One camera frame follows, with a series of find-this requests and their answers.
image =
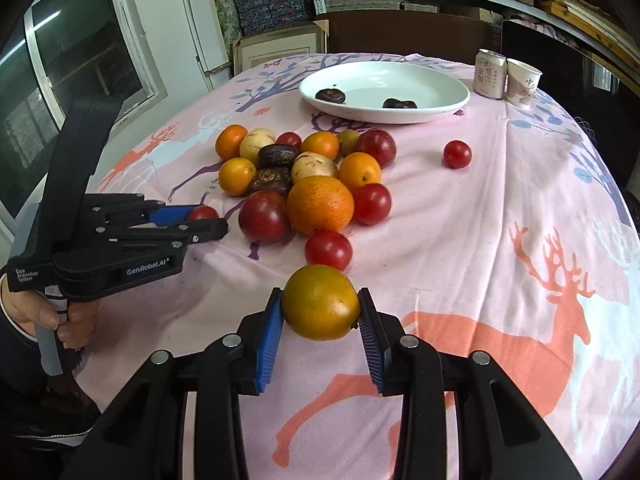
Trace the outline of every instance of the blue gripper pad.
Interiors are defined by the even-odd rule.
[[[358,327],[360,329],[362,345],[364,346],[364,354],[367,358],[367,365],[369,365],[369,375],[371,375],[371,382],[376,385],[378,393],[381,394],[385,381],[385,362],[384,352],[376,336],[370,314],[370,310],[372,308],[375,309],[375,307],[366,289],[359,292],[358,299],[360,300]]]
[[[280,335],[282,334],[282,310],[280,302],[282,291],[274,288],[271,292],[263,316],[266,316],[262,329],[262,338],[256,350],[255,389],[263,393],[267,384],[271,382],[273,365],[276,362]]]
[[[186,219],[195,207],[194,205],[166,205],[149,215],[149,221],[161,227],[168,227],[174,222]]]

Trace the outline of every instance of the white plate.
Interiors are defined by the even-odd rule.
[[[344,104],[316,99],[316,93],[325,88],[344,92]],[[469,101],[469,90],[458,79],[433,68],[389,61],[330,66],[305,77],[300,93],[321,112],[378,124],[428,123],[452,114]],[[383,108],[382,103],[389,98],[411,100],[418,107]]]

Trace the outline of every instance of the paper cup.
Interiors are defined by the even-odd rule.
[[[516,59],[507,59],[507,67],[507,101],[520,108],[529,108],[542,72]]]

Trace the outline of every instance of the aluminum can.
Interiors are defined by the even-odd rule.
[[[476,55],[474,91],[489,99],[502,99],[507,81],[507,58],[491,50],[480,49]]]

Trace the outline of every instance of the human hand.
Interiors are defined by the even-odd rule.
[[[58,329],[58,338],[65,348],[73,349],[86,346],[94,335],[100,300],[70,303],[66,313],[68,321],[60,324],[58,313],[37,292],[11,292],[7,281],[2,280],[1,293],[7,314],[27,334],[35,336],[34,323],[51,330]]]

